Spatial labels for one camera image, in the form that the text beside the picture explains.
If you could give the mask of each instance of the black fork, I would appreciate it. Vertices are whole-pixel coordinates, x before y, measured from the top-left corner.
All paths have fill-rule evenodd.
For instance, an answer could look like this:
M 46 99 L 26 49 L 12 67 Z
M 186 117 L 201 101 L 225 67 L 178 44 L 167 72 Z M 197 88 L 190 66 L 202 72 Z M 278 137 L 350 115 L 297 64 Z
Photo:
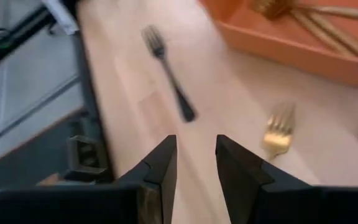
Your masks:
M 183 90 L 180 88 L 179 83 L 173 76 L 173 72 L 168 64 L 167 56 L 165 53 L 166 48 L 162 36 L 154 26 L 148 26 L 145 28 L 142 32 L 142 35 L 146 41 L 147 46 L 149 47 L 150 52 L 156 59 L 160 60 L 162 67 L 167 73 L 168 79 L 172 87 L 175 89 L 177 100 L 181 108 L 181 113 L 185 121 L 193 121 L 196 118 L 196 114 L 186 99 L 186 96 Z

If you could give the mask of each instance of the fork handle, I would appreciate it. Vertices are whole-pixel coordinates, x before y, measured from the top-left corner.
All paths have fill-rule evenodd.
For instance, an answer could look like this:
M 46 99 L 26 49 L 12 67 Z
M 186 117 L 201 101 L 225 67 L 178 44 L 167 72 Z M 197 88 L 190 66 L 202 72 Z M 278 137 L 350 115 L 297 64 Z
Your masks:
M 179 103 L 182 116 L 184 117 L 185 121 L 190 122 L 193 121 L 196 118 L 196 113 L 193 110 L 193 108 L 190 106 L 188 100 L 186 99 L 186 96 L 182 89 L 180 88 L 179 83 L 176 81 L 175 77 L 173 76 L 173 72 L 168 64 L 167 59 L 163 58 L 161 59 L 162 66 L 165 70 L 165 72 L 168 75 L 168 79 L 172 85 L 172 87 L 175 89 L 177 102 Z
M 350 19 L 358 19 L 358 9 L 341 6 L 311 6 L 306 4 L 297 4 L 298 9 L 306 9 L 319 13 L 330 14 L 334 16 L 342 16 Z

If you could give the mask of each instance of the gold fork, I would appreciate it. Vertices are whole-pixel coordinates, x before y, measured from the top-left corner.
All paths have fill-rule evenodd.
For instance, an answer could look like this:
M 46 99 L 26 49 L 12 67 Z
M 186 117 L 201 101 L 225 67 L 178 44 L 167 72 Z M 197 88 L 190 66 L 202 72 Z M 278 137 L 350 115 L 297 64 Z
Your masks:
M 262 148 L 268 152 L 269 159 L 288 151 L 294 128 L 295 104 L 281 103 L 277 105 L 267 123 L 262 141 Z

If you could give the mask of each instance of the wooden table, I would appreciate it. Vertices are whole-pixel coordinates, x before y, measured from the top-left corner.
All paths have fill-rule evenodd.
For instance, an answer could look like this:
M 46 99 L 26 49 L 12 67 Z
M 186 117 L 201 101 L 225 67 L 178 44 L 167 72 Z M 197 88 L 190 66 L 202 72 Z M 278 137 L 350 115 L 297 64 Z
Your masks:
M 81 30 L 118 175 L 178 136 L 173 223 L 229 223 L 214 155 L 225 134 L 260 157 L 272 107 L 297 103 L 293 146 L 271 163 L 310 184 L 358 185 L 358 89 L 228 49 L 195 0 L 82 0 Z M 184 123 L 140 30 L 156 25 L 199 116 Z

